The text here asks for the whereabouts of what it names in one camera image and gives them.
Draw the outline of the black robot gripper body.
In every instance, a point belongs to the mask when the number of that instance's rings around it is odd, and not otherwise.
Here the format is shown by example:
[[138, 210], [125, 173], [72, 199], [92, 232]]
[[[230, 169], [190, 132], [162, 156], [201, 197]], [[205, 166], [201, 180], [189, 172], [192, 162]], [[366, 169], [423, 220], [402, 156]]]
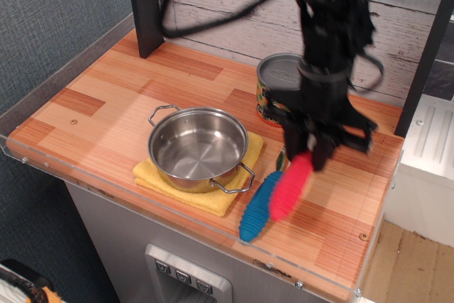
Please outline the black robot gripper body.
[[281, 125], [286, 120], [306, 121], [317, 138], [332, 140], [367, 153], [372, 147], [372, 132], [377, 124], [357, 111], [348, 98], [352, 65], [329, 72], [306, 63], [298, 65], [301, 83], [298, 90], [266, 91], [269, 117]]

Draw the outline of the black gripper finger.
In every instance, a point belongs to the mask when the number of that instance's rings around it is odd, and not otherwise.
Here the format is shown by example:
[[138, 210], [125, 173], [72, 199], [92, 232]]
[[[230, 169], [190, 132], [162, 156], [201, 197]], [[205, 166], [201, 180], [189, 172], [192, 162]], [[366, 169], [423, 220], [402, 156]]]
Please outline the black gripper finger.
[[317, 138], [312, 149], [312, 165], [315, 171], [321, 171], [326, 161], [331, 158], [336, 148], [336, 144], [326, 138]]
[[291, 162], [295, 156], [314, 149], [314, 135], [306, 121], [286, 120], [284, 129], [284, 144], [287, 159]]

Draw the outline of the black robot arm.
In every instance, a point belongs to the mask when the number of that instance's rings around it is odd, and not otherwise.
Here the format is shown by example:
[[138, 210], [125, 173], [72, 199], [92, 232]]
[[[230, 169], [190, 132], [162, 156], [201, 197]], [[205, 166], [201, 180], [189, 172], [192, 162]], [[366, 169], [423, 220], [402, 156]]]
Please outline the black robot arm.
[[372, 43], [369, 0], [296, 0], [304, 51], [297, 90], [269, 88], [265, 113], [284, 129], [287, 157], [310, 151], [315, 171], [335, 148], [346, 145], [366, 153], [375, 122], [350, 103], [354, 59]]

